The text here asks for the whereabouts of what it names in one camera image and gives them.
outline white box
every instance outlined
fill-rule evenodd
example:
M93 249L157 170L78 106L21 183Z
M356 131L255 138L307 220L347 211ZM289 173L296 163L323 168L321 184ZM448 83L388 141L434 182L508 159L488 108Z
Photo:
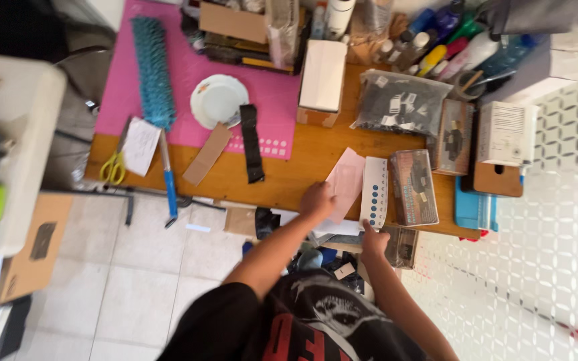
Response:
M481 104L534 100L578 81L578 49L572 37L552 35L521 62L516 74L499 90L481 98Z
M341 103L347 45L328 40L309 40L305 57L300 107L337 112Z
M534 152L531 133L539 107L491 102L481 108L477 162L521 166Z

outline hand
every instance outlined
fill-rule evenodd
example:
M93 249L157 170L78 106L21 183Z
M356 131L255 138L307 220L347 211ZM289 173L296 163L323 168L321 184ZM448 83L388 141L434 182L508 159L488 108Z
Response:
M316 182L307 189L300 201L300 214L321 223L331 215L336 206L336 196L331 195L331 185L327 182Z
M375 261L385 258L385 250L389 241L389 233L377 233L374 231L368 220L363 221L365 227L365 236L363 236L363 259Z

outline black t-shirt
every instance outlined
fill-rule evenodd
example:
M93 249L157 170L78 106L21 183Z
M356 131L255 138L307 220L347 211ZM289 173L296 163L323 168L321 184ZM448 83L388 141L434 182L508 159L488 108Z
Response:
M425 358L377 307L314 270L281 278L262 303L243 283L207 292L182 316L159 361Z

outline patterned wall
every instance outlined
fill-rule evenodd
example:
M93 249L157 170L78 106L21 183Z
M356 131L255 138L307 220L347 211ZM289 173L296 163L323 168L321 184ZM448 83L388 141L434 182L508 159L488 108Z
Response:
M499 234L424 234L403 271L462 360L578 360L578 84L536 104L535 166Z

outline white tile floor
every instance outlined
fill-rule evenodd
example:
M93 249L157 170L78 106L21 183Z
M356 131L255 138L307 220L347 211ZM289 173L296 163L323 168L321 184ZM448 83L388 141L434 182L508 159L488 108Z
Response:
M33 294L21 349L5 361L153 361L180 316L242 258L225 213L191 206L164 230L164 198L76 197L48 287ZM186 224L211 227L210 233Z

